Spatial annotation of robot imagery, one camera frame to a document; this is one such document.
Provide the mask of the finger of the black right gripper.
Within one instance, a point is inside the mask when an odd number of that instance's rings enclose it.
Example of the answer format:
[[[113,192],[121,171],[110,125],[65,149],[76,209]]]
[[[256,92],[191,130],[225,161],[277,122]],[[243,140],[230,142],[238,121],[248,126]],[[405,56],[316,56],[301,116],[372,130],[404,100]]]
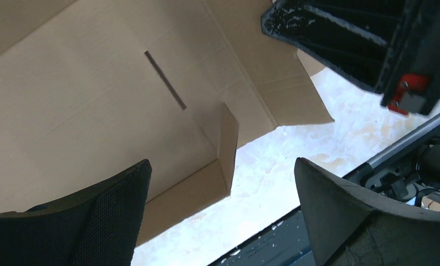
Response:
[[[440,101],[440,1],[276,1],[261,28],[391,111],[428,115]]]

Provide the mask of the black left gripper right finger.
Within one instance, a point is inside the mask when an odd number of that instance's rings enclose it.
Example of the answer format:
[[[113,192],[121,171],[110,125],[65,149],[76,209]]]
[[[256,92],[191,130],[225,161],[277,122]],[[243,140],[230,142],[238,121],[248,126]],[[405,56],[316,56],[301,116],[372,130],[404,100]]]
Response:
[[[294,176],[317,265],[440,265],[440,212],[339,178],[306,158]]]

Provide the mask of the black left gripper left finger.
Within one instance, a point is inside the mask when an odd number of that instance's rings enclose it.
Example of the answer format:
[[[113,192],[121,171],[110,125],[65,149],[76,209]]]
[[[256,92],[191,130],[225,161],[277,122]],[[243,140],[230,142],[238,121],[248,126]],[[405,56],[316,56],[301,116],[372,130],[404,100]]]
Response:
[[[142,160],[60,199],[0,213],[0,265],[129,265],[151,172]]]

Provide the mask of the brown cardboard box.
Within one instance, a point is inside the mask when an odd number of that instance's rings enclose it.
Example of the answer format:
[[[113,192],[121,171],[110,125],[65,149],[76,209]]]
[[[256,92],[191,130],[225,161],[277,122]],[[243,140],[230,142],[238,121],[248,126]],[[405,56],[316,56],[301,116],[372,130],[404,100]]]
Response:
[[[236,149],[332,122],[271,1],[0,1],[0,213],[141,160],[138,244],[230,194]]]

